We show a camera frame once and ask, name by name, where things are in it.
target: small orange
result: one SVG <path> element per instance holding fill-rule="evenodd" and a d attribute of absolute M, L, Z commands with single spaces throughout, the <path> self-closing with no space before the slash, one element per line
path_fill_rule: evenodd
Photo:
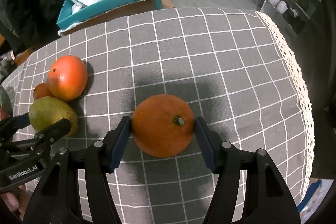
<path fill-rule="evenodd" d="M 171 157 L 190 143 L 194 114 L 189 105 L 176 96 L 154 95 L 134 111 L 132 133 L 137 146 L 147 154 Z"/>
<path fill-rule="evenodd" d="M 87 70 L 77 56 L 66 55 L 55 61 L 48 74 L 53 95 L 63 101 L 71 101 L 83 92 L 87 84 Z"/>
<path fill-rule="evenodd" d="M 37 99 L 40 99 L 41 97 L 46 97 L 46 96 L 54 97 L 49 89 L 48 83 L 41 83 L 34 88 L 34 93 L 33 93 L 34 101 L 36 101 Z"/>

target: metal screw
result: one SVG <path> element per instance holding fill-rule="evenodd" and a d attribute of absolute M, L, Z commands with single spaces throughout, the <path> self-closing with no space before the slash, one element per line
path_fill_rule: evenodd
<path fill-rule="evenodd" d="M 43 153 L 43 149 L 42 149 L 42 148 L 38 148 L 38 149 L 36 150 L 36 153 L 37 153 L 38 155 L 41 155 L 41 154 Z"/>
<path fill-rule="evenodd" d="M 258 153 L 259 153 L 259 155 L 262 155 L 262 156 L 267 154 L 266 150 L 264 150 L 264 149 L 258 149 Z"/>
<path fill-rule="evenodd" d="M 65 154 L 67 152 L 67 148 L 66 147 L 61 147 L 59 150 L 58 150 L 58 153 L 60 153 L 61 155 Z"/>
<path fill-rule="evenodd" d="M 222 142 L 222 146 L 224 148 L 230 148 L 231 147 L 231 144 L 229 142 Z"/>
<path fill-rule="evenodd" d="M 104 145 L 104 142 L 103 141 L 96 141 L 95 143 L 94 143 L 94 146 L 95 147 L 102 147 Z"/>

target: human hand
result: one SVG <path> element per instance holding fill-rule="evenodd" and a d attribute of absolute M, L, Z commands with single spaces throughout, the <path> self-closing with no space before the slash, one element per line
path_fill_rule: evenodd
<path fill-rule="evenodd" d="M 12 192 L 0 194 L 0 196 L 12 213 L 16 210 L 19 211 L 20 218 L 21 220 L 23 220 L 23 216 L 25 215 L 29 202 L 29 196 L 26 192 L 26 186 L 21 185 L 17 188 L 17 190 Z"/>

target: black clamp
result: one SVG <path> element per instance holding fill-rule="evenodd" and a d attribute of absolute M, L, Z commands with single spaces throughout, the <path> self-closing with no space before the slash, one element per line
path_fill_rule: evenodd
<path fill-rule="evenodd" d="M 50 146 L 71 130 L 70 121 L 62 119 L 33 139 L 12 142 L 16 131 L 28 125 L 28 113 L 0 122 L 0 193 L 41 176 L 50 163 Z"/>
<path fill-rule="evenodd" d="M 78 169 L 84 169 L 93 223 L 121 224 L 106 173 L 119 166 L 130 134 L 131 119 L 124 116 L 115 130 L 87 149 L 61 148 L 36 186 L 23 223 L 89 224 L 79 201 Z M 252 153 L 222 142 L 202 117 L 195 120 L 195 135 L 206 166 L 219 174 L 204 224 L 231 223 L 241 170 L 247 170 L 246 195 L 243 216 L 235 223 L 301 223 L 292 195 L 265 150 Z"/>

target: gray checkered tablecloth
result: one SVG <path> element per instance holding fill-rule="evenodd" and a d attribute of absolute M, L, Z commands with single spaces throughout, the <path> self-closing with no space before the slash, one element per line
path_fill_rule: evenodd
<path fill-rule="evenodd" d="M 79 130 L 53 145 L 88 147 L 132 116 L 140 102 L 173 94 L 203 116 L 221 138 L 243 150 L 264 148 L 298 204 L 306 173 L 306 128 L 284 60 L 260 16 L 249 10 L 185 8 L 122 17 L 80 30 L 34 52 L 2 84 L 14 115 L 28 112 L 33 89 L 47 81 L 64 55 L 86 62 L 85 93 L 70 105 Z M 32 127 L 15 140 L 33 138 Z M 159 159 L 130 138 L 120 167 L 108 175 L 123 223 L 202 223 L 217 176 L 205 167 L 195 139 L 180 154 Z M 33 190 L 37 180 L 27 184 Z M 241 172 L 234 220 L 241 217 L 246 172 Z M 83 216 L 91 220 L 83 170 L 79 171 Z"/>

